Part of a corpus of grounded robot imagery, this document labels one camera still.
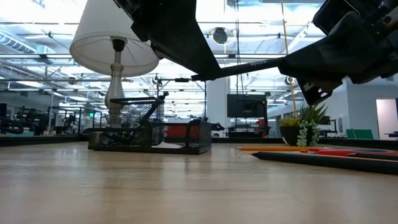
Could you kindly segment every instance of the green succulent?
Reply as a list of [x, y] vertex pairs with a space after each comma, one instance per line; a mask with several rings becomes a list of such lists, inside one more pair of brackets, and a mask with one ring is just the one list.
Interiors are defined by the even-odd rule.
[[300, 108], [300, 120], [307, 121], [308, 123], [313, 121], [317, 124], [322, 124], [327, 121], [327, 117], [325, 117], [327, 109], [328, 108], [325, 108], [325, 105], [322, 105], [319, 108], [318, 105], [302, 106]]
[[284, 118], [279, 120], [281, 126], [298, 126], [300, 120], [298, 118]]

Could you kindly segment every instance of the white lampshade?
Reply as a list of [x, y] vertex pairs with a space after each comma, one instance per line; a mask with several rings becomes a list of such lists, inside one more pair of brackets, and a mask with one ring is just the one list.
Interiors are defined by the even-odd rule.
[[111, 37], [124, 37], [123, 77], [151, 72], [159, 58], [150, 42], [141, 42], [131, 30], [132, 20], [112, 0], [87, 0], [83, 16], [70, 47], [70, 54], [80, 65], [101, 74], [111, 75], [115, 53]]

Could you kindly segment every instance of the white pillar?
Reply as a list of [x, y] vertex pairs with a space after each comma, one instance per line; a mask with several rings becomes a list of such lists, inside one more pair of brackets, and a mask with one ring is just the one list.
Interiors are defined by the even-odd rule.
[[211, 123], [220, 123], [226, 128], [224, 131], [213, 131], [218, 133], [221, 138], [225, 138], [225, 133], [229, 126], [229, 119], [226, 116], [226, 95], [229, 93], [229, 77], [219, 78], [207, 83], [207, 109], [206, 115]]

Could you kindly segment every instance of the lamp base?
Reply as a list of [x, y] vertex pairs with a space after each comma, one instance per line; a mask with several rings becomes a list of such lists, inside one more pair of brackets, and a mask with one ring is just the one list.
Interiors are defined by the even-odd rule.
[[123, 71], [123, 65], [114, 63], [112, 64], [112, 77], [111, 84], [109, 85], [109, 89], [106, 92], [105, 96], [105, 106], [109, 110], [117, 109], [114, 106], [111, 107], [111, 99], [120, 99], [124, 98], [124, 90], [122, 86], [122, 76], [121, 71]]

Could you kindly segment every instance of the table lamp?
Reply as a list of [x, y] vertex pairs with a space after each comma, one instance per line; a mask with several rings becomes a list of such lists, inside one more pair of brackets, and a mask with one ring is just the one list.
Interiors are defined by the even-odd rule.
[[87, 5], [70, 46], [75, 62], [94, 72], [111, 75], [105, 97], [124, 98], [122, 77], [151, 72], [159, 58], [149, 42], [141, 42], [131, 30], [132, 20], [112, 0], [87, 0]]

